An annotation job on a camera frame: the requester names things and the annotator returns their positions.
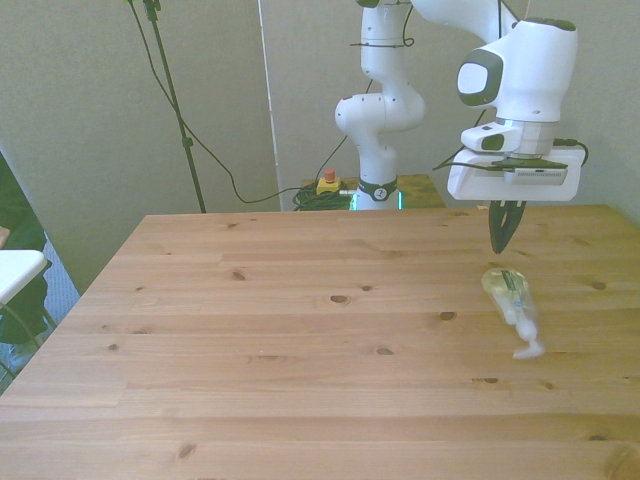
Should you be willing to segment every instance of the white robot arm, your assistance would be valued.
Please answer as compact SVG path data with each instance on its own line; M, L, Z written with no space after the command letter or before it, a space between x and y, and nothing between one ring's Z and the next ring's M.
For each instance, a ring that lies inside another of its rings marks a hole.
M379 134L417 127L424 101L407 80L402 27L410 5L357 0L366 7L362 69L381 94L338 105L336 121L358 146L358 208L397 208L395 151ZM468 55L458 75L461 100L496 108L496 121L466 130L451 166L448 190L459 200L490 200L492 245L500 253L525 202L567 201L577 192L585 152L554 147L555 129L573 74L576 28L566 21L519 21L496 0L412 0L425 19L469 31L487 45Z

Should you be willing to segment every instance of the wooden table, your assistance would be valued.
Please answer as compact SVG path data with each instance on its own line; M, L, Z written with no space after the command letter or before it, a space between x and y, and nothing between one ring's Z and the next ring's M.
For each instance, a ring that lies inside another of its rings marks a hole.
M484 293L531 283L548 353ZM0 478L638 479L640 231L530 208L147 217L0 398Z

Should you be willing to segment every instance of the microphone stand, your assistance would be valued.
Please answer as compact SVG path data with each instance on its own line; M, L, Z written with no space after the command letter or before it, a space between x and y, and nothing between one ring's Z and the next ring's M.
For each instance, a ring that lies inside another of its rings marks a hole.
M173 80L171 79L171 72L169 71L169 63L167 62L167 56L162 45L162 39L160 38L160 30L158 30L158 15L156 11L160 11L160 0L143 0L144 9L147 13L147 18L153 25L153 33L156 36L156 42L158 43L158 50L160 50L160 57L162 58L162 65L164 66L164 73L167 77L169 84L169 92L171 93L171 101L173 109L175 110L176 117L178 118L178 125L180 126L180 133L182 134L182 146L187 154L187 161L189 162L189 170L191 170L191 178L193 179L193 186L196 190L198 197L198 203L200 204L200 211L207 213L204 205L204 198L202 197L202 190L200 189L200 181L198 180L198 174L196 172L196 166L193 161L193 155L191 153L191 147L193 147L193 140L187 136L187 132L184 128L184 120L182 120L182 114L180 113L180 107L178 106L178 97L176 96L175 88L173 87Z

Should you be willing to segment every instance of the white chair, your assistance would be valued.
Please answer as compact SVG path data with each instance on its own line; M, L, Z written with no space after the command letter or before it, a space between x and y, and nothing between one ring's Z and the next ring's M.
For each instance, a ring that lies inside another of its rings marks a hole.
M0 310L5 309L20 323L36 347L40 347L40 344L36 341L33 333L20 316L7 306L7 303L38 276L46 266L47 258L37 250L0 250ZM44 317L51 328L55 329L56 324L46 310ZM12 378L15 378L15 373L4 363L0 362L0 366Z

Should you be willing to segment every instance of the white wall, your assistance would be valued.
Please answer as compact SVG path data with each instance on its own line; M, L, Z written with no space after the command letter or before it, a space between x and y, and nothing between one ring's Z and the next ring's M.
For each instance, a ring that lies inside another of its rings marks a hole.
M334 121L338 101L363 93L369 83L360 69L362 8L355 0L260 0L267 69L281 187L299 186L313 178L343 135ZM509 2L524 15L526 0ZM428 173L445 201L447 172L431 168L459 148L460 132L475 122L478 113L460 102L456 89L462 60L481 41L473 35L411 18L406 49L414 88L427 102L423 125L411 132L386 137L399 152L399 173ZM355 146L349 140L334 157L341 176L359 170ZM283 207L291 209L291 196Z
M612 206L640 226L640 3L532 0L531 14L573 21L580 33L562 134L585 142L581 203Z
M184 117L246 197L275 192L257 0L162 7ZM0 149L80 290L144 215L198 211L175 116L122 1L0 2ZM211 212L278 208L243 206L194 152Z

